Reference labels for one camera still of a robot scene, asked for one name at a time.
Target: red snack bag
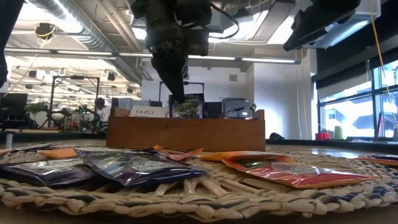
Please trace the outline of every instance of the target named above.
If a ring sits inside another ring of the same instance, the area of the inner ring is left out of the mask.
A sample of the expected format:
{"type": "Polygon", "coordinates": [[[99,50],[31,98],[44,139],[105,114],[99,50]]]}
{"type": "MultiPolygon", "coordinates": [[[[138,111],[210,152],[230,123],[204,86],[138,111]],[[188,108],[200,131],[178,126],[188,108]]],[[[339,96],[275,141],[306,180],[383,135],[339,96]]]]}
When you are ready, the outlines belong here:
{"type": "Polygon", "coordinates": [[[296,189],[336,187],[378,179],[378,177],[338,172],[301,164],[272,162],[270,160],[228,161],[222,159],[222,161],[227,166],[241,172],[295,187],[296,189]]]}
{"type": "Polygon", "coordinates": [[[201,154],[204,150],[204,149],[195,149],[195,150],[189,151],[189,152],[182,152],[182,151],[178,151],[178,150],[174,150],[174,149],[168,149],[163,146],[154,146],[153,148],[156,151],[161,152],[161,153],[165,154],[167,157],[174,159],[176,161],[181,161],[183,159],[190,158],[192,156],[201,154]]]}

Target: packaging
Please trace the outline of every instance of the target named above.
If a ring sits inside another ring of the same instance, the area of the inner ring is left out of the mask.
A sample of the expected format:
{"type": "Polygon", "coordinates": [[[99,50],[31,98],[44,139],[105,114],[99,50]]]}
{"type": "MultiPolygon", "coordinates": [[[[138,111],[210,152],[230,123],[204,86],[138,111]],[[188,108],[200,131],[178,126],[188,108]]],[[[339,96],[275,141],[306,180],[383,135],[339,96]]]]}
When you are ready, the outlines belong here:
{"type": "Polygon", "coordinates": [[[205,95],[186,94],[185,102],[179,103],[173,95],[169,96],[170,118],[202,119],[205,114],[205,95]]]}
{"type": "Polygon", "coordinates": [[[222,161],[232,168],[269,181],[295,187],[296,189],[318,189],[358,184],[378,179],[365,175],[338,172],[301,164],[264,160],[222,161]]]}
{"type": "Polygon", "coordinates": [[[247,159],[277,159],[278,162],[293,162],[293,159],[288,155],[272,153],[272,152],[258,152],[258,151],[236,151],[236,152],[216,152],[201,156],[201,160],[206,161],[221,161],[226,159],[229,161],[247,160],[247,159]]]}
{"type": "Polygon", "coordinates": [[[381,165],[398,166],[398,156],[395,155],[368,154],[359,156],[357,159],[381,165]]]}
{"type": "Polygon", "coordinates": [[[38,186],[74,184],[98,176],[79,158],[26,162],[4,166],[0,171],[8,179],[38,186]]]}
{"type": "Polygon", "coordinates": [[[45,150],[45,151],[39,152],[39,154],[42,156],[47,156],[52,159],[62,159],[62,158],[77,156],[75,150],[72,148],[45,150]]]}
{"type": "Polygon", "coordinates": [[[154,146],[154,149],[176,161],[181,161],[187,158],[191,158],[195,155],[199,155],[203,152],[203,150],[205,150],[204,148],[195,150],[170,149],[163,146],[154,146]]]}
{"type": "Polygon", "coordinates": [[[207,173],[199,167],[174,161],[153,149],[76,152],[93,170],[125,187],[174,182],[207,173]]]}

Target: desk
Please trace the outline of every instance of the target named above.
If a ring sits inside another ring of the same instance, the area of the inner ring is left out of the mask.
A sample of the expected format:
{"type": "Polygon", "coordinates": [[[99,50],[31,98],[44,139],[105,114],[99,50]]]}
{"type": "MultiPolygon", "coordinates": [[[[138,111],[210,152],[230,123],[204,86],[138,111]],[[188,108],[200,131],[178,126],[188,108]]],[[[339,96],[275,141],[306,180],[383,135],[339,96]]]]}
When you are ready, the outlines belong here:
{"type": "MultiPolygon", "coordinates": [[[[79,145],[97,145],[105,146],[105,140],[95,139],[79,139],[67,140],[62,144],[79,144],[79,145]]],[[[18,143],[14,146],[25,146],[27,143],[18,143]]],[[[369,152],[350,151],[346,149],[337,149],[330,147],[311,147],[311,146],[267,146],[267,149],[286,150],[286,151],[301,151],[312,152],[314,154],[328,154],[331,156],[345,156],[354,158],[369,152]]],[[[311,219],[303,218],[301,216],[287,215],[283,217],[273,216],[268,214],[256,215],[248,220],[225,220],[217,223],[303,223],[303,224],[367,224],[367,223],[395,223],[398,220],[398,205],[390,205],[388,207],[370,208],[368,210],[361,209],[355,212],[340,214],[330,213],[323,216],[313,216],[311,219]]],[[[140,221],[147,223],[197,223],[191,219],[181,218],[162,218],[150,217],[143,218],[140,221]]],[[[22,207],[16,210],[15,208],[5,207],[0,205],[0,223],[1,224],[83,224],[83,223],[133,223],[134,219],[124,216],[107,216],[103,214],[85,215],[80,217],[68,216],[59,211],[53,212],[39,212],[37,210],[22,207]]]]}

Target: light fixture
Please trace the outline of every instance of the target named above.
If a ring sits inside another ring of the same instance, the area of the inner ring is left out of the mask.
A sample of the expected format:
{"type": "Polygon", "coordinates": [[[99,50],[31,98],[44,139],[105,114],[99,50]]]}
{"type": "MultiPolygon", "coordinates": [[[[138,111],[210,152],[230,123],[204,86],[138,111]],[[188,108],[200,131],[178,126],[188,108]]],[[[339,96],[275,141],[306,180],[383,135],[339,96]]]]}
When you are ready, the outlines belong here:
{"type": "Polygon", "coordinates": [[[260,26],[264,23],[266,17],[268,16],[269,10],[262,11],[260,16],[257,18],[256,22],[254,23],[253,29],[249,32],[246,36],[246,40],[251,40],[257,34],[260,29],[260,26]]]}
{"type": "Polygon", "coordinates": [[[32,85],[25,85],[25,89],[31,90],[31,89],[33,89],[33,86],[32,85]]]}
{"type": "Polygon", "coordinates": [[[242,58],[243,62],[259,62],[259,63],[296,63],[296,60],[277,59],[277,58],[242,58]]]}
{"type": "Polygon", "coordinates": [[[64,68],[62,68],[61,70],[59,70],[58,75],[59,76],[64,76],[66,74],[66,71],[63,70],[64,68]]]}
{"type": "Polygon", "coordinates": [[[131,86],[127,87],[127,92],[128,92],[128,93],[133,93],[133,91],[134,91],[134,90],[132,89],[131,86]]]}
{"type": "Polygon", "coordinates": [[[6,47],[4,52],[9,53],[32,53],[32,54],[51,54],[50,50],[42,50],[42,49],[18,49],[18,48],[9,48],[6,47]]]}
{"type": "Polygon", "coordinates": [[[115,76],[114,76],[114,72],[108,72],[108,80],[109,81],[115,81],[115,76]]]}
{"type": "Polygon", "coordinates": [[[92,52],[92,51],[77,51],[77,50],[58,50],[59,54],[67,55],[91,55],[91,56],[112,56],[111,52],[92,52]]]}
{"type": "Polygon", "coordinates": [[[31,78],[36,78],[37,71],[36,70],[30,70],[29,73],[27,74],[31,78]]]}
{"type": "Polygon", "coordinates": [[[142,58],[152,58],[150,53],[119,53],[122,57],[142,57],[142,58]]]}
{"type": "Polygon", "coordinates": [[[286,20],[278,27],[271,38],[267,41],[267,44],[284,44],[287,42],[289,37],[292,35],[292,25],[294,22],[293,16],[289,16],[286,20]]]}
{"type": "Polygon", "coordinates": [[[236,60],[235,57],[225,57],[225,56],[199,56],[199,55],[189,55],[189,59],[205,59],[205,60],[236,60]]]}

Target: wooden tray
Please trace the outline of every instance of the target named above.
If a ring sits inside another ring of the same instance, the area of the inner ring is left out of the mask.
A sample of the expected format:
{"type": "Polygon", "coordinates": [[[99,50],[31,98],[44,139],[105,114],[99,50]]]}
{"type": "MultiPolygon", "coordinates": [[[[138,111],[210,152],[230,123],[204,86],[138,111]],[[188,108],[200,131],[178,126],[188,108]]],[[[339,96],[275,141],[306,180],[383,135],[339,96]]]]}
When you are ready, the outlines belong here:
{"type": "Polygon", "coordinates": [[[207,151],[264,151],[264,111],[254,119],[109,117],[106,146],[145,149],[155,145],[207,151]]]}

